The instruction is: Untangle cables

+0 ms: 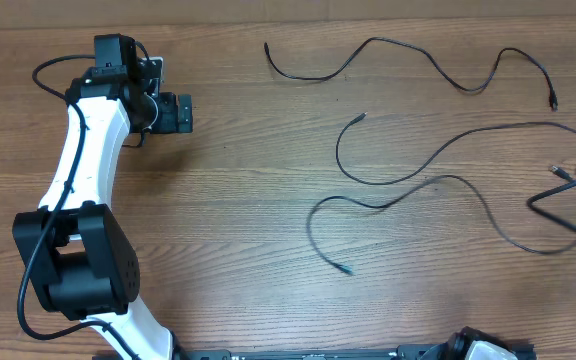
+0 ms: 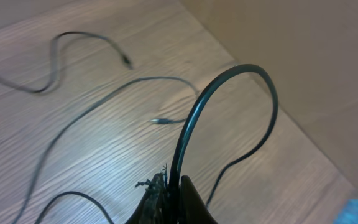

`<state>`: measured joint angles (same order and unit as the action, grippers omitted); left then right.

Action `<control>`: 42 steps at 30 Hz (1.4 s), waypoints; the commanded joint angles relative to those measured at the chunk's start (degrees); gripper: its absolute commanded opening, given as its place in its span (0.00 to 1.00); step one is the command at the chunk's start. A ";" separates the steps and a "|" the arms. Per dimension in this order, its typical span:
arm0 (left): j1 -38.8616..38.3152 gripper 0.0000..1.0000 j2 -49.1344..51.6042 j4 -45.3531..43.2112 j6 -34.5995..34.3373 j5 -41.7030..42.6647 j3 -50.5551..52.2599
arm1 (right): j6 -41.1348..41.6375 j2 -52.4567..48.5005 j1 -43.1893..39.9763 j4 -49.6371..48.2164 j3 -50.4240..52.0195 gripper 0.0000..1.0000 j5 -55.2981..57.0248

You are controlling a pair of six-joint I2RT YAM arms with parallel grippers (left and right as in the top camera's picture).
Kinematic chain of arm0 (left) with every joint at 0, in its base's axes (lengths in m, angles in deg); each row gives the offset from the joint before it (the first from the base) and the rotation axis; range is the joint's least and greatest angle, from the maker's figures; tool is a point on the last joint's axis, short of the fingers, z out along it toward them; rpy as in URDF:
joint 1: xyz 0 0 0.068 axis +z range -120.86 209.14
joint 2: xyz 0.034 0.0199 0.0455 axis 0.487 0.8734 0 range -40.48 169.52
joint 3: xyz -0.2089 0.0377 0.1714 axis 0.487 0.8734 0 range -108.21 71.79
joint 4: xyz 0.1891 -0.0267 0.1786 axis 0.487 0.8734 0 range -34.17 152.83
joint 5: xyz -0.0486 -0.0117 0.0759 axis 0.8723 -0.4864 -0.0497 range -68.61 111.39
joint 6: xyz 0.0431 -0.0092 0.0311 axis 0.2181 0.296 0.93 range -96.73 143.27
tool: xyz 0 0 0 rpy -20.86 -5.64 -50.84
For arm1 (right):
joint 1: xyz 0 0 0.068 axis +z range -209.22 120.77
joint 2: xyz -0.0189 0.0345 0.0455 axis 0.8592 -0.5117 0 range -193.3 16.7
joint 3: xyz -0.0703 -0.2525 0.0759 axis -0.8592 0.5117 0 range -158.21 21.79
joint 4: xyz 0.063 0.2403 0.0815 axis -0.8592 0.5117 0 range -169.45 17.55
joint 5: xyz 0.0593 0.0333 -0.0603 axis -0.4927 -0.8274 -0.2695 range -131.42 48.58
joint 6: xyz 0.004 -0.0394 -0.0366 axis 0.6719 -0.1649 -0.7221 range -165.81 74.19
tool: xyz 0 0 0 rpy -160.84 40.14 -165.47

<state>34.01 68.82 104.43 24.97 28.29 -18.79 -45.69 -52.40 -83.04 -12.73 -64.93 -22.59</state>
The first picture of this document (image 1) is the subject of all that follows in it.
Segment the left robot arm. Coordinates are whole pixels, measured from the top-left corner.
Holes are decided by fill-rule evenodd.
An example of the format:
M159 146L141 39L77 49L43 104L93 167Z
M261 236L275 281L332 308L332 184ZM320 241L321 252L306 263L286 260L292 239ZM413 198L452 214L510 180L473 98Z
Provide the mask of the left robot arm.
M140 296L139 261L111 200L126 138L192 132L192 100L160 90L163 59L129 36L95 36L90 57L94 65L55 94L68 131L51 185L13 222L25 266L18 322L36 340L92 328L122 359L185 359Z

